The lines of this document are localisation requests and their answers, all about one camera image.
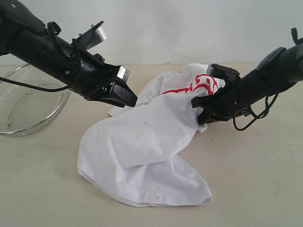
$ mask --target white wall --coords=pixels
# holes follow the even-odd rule
[[[303,35],[302,0],[21,0],[68,41],[105,21],[110,37],[92,49],[112,64],[260,61]],[[0,64],[18,64],[13,56]]]

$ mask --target mesh strainer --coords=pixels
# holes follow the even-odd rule
[[[50,89],[65,86],[29,64],[5,78]],[[70,94],[68,89],[49,93],[0,81],[0,135],[28,136],[44,129],[63,109]]]

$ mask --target white cloth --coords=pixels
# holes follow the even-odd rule
[[[196,96],[217,91],[220,80],[208,65],[190,64],[150,81],[135,108],[113,108],[83,136],[78,172],[100,190],[128,205],[202,205],[212,200],[203,178],[177,155],[198,130]]]

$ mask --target metal basket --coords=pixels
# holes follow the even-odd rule
[[[65,84],[26,64],[5,78],[56,89]],[[49,125],[64,108],[70,90],[44,92],[0,81],[0,135],[29,136]]]

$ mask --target table surface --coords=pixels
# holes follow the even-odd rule
[[[227,64],[243,75],[256,64]],[[127,66],[139,93],[165,71],[184,65]],[[15,67],[0,67],[0,75]],[[4,227],[256,227],[302,226],[303,83],[282,93],[268,117],[244,132],[210,124],[180,155],[210,186],[205,206],[134,208],[108,197],[77,173],[85,131],[108,117],[110,105],[72,94],[43,131],[0,137],[0,225]],[[255,105],[264,108],[263,102]],[[239,118],[239,125],[248,122]]]

